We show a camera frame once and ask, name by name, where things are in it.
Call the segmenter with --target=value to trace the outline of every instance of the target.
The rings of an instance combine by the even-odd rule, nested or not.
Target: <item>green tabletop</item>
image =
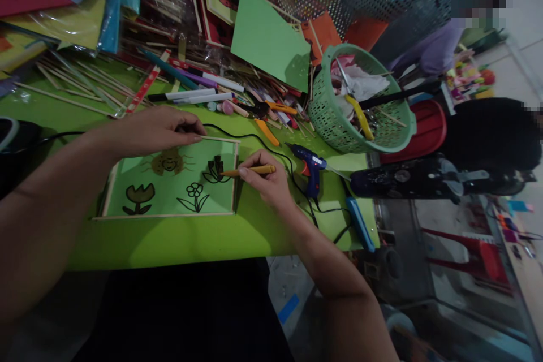
[[[132,89],[137,89],[139,76],[133,71],[127,71],[125,65],[117,62],[105,63],[101,60],[92,63],[114,75]],[[38,74],[27,80],[27,84],[55,92],[54,88]],[[171,85],[156,82],[150,93],[169,92],[170,89]],[[54,100],[31,90],[28,93],[31,95],[28,102],[23,102],[14,96],[6,96],[1,99],[0,115],[37,123],[46,128],[46,134],[85,131],[110,120],[92,111]],[[97,108],[104,109],[105,106],[103,103],[82,100],[77,96],[63,96]],[[269,144],[254,121],[240,115],[227,116],[197,106],[187,107],[185,110],[197,114],[202,122],[213,123],[231,134],[255,133]],[[294,134],[286,129],[280,131],[273,129],[272,131],[282,143],[282,147],[276,148],[276,150],[292,159],[295,166],[295,178],[299,184],[305,182],[305,177],[299,174],[303,169],[303,163],[292,155],[288,147],[285,146],[285,141],[298,143],[313,150],[320,157],[325,158],[333,168],[346,173],[367,167],[364,154],[340,154],[329,147],[318,135],[316,138],[308,135],[309,138],[305,139],[300,131],[295,131]],[[210,136],[228,138],[212,128],[208,128],[208,133]],[[47,154],[53,154],[73,137],[55,141],[52,146],[49,146]],[[255,138],[242,139],[239,152],[240,162],[260,148],[262,146]],[[281,157],[279,160],[289,168],[286,160]],[[321,209],[326,210],[340,206],[345,208],[345,195],[338,176],[329,171],[322,171],[320,174],[321,195],[319,202]],[[303,195],[292,184],[290,190],[302,210],[308,213],[309,207]],[[97,214],[99,202],[99,198],[97,198],[83,221],[84,226],[70,258],[68,269],[143,268],[278,256],[294,252],[281,221],[262,202],[260,195],[255,190],[240,182],[237,199],[238,209],[234,216],[92,221],[90,218]],[[358,203],[370,236],[376,247],[379,247],[372,200],[358,199]],[[348,214],[344,214],[343,211],[326,214],[316,213],[316,216],[320,229],[330,239],[334,239],[338,235],[348,220]],[[360,249],[361,245],[357,241],[354,231],[350,230],[338,242],[338,247],[346,251]]]

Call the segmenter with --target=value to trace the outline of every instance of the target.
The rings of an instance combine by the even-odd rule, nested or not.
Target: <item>hand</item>
[[[260,175],[247,170],[249,167],[262,165],[275,166],[275,172]],[[239,175],[251,187],[256,189],[262,200],[276,210],[289,208],[294,204],[294,199],[288,190],[287,173],[285,168],[266,150],[258,150],[238,167]]]
[[[185,133],[176,132],[179,127]],[[196,115],[170,106],[157,106],[93,129],[83,137],[120,160],[198,143],[202,140],[200,135],[207,132]]]

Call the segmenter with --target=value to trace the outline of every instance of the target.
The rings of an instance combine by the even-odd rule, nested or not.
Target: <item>red plastic chair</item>
[[[423,232],[429,235],[440,236],[442,238],[455,240],[462,243],[469,253],[469,262],[456,263],[446,260],[428,258],[432,264],[437,264],[449,269],[459,270],[470,273],[472,276],[493,280],[499,283],[509,284],[505,269],[499,257],[499,250],[496,245],[483,242],[482,240],[466,238],[459,235],[451,235],[444,232],[438,232],[431,229],[422,228]]]
[[[417,118],[417,133],[402,151],[380,154],[381,164],[412,160],[436,151],[447,135],[447,120],[443,109],[433,100],[425,100],[411,106]]]

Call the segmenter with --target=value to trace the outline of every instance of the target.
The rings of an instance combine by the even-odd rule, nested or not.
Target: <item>person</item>
[[[541,160],[543,116],[522,102],[503,97],[458,104],[447,117],[439,151],[457,169],[514,174],[531,171]]]
[[[172,107],[153,107],[79,136],[0,201],[4,352],[21,318],[63,274],[81,220],[115,163],[124,157],[198,143],[202,135],[206,130],[197,116]],[[247,170],[257,165],[274,165],[276,171],[260,176]],[[326,301],[332,359],[397,361],[377,299],[347,257],[296,206],[284,167],[259,150],[240,165],[240,174],[279,214],[283,224],[278,227],[288,230]],[[106,289],[102,302],[109,306],[100,310],[94,332],[74,360],[172,360],[187,355],[201,360],[224,355],[237,360],[293,360],[284,336],[266,335],[277,329],[281,332],[267,289],[247,288],[247,275],[236,273],[233,266],[224,269],[229,262],[218,263],[222,264],[218,269],[214,264],[190,265],[219,270],[217,281],[199,276],[199,271],[188,275],[190,269],[174,269],[189,270],[187,276],[169,273],[178,266],[150,269],[152,274],[144,275],[127,270],[137,276],[130,287],[125,286],[126,275],[117,276],[110,286],[117,293],[110,295]],[[163,283],[175,285],[175,292],[161,290]],[[119,291],[123,293],[117,299],[122,301],[111,304]],[[157,295],[162,295],[160,300],[150,298]],[[265,307],[258,305],[262,298]]]

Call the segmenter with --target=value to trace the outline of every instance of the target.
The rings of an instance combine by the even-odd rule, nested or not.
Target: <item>blue tape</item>
[[[300,302],[300,299],[298,298],[296,294],[290,297],[290,300],[288,301],[288,303],[286,303],[283,309],[279,311],[279,314],[277,314],[281,324],[284,324],[285,322],[287,322],[288,318],[290,317],[290,314],[292,314],[292,311],[294,311],[294,309],[296,308],[299,302]]]

